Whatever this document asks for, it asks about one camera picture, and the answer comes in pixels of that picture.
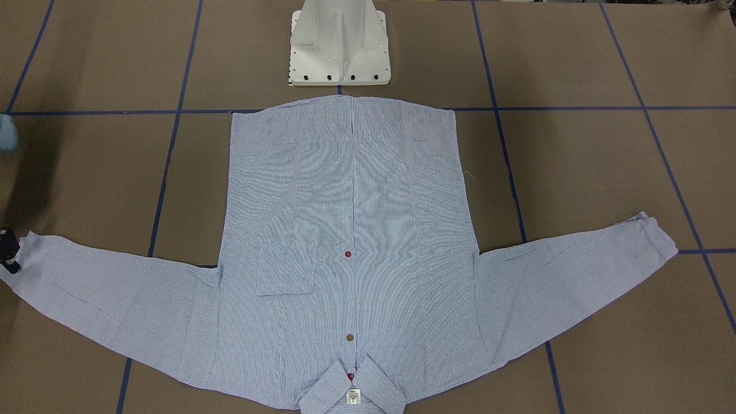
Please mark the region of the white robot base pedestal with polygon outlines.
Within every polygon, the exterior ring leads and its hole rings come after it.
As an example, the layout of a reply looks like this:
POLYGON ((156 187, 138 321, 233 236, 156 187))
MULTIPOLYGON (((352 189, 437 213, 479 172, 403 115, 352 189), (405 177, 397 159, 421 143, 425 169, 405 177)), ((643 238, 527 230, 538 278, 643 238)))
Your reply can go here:
POLYGON ((392 78, 384 11, 372 1, 306 1, 291 15, 291 86, 384 86, 392 78))

